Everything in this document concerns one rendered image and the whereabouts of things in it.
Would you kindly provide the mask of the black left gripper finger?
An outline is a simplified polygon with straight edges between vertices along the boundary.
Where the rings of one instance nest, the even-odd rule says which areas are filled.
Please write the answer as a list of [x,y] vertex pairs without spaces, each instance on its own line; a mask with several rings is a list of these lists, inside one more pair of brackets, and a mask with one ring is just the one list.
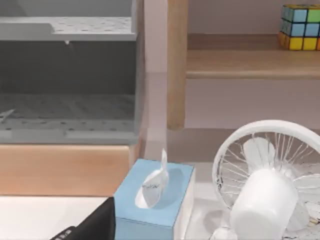
[[115,200],[109,197],[79,225],[69,226],[49,240],[115,240],[115,236]]

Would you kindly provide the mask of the light blue tissue box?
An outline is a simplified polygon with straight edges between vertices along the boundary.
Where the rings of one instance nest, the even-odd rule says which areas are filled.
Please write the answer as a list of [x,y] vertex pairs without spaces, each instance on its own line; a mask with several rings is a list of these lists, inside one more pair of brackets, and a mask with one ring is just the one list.
[[194,206],[193,166],[138,159],[114,194],[115,240],[184,240]]

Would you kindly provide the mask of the pale wooden drawer front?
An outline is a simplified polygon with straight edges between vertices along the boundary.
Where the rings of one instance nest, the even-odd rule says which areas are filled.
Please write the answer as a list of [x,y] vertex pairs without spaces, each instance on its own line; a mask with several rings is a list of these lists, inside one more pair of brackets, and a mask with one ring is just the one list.
[[111,196],[129,158],[126,145],[0,145],[0,195]]

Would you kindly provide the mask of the white desk fan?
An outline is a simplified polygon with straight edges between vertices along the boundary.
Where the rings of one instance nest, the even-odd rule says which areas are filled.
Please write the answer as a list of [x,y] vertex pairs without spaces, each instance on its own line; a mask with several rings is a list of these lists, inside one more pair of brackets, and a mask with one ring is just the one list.
[[219,147],[212,182],[220,226],[209,240],[320,240],[320,135],[268,119]]

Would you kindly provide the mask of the wooden open shelf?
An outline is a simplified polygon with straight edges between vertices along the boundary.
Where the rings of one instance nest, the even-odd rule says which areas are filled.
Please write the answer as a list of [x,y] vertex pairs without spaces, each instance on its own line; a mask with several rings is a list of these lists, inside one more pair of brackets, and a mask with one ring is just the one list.
[[278,48],[274,35],[188,34],[188,0],[167,1],[167,127],[185,126],[186,80],[320,80],[320,52]]

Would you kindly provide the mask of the multicoloured puzzle cube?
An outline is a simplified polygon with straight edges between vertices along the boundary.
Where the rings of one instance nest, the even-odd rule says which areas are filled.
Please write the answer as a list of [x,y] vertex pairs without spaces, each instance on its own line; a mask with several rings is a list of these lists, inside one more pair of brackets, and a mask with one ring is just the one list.
[[284,4],[279,44],[291,51],[320,51],[320,3]]

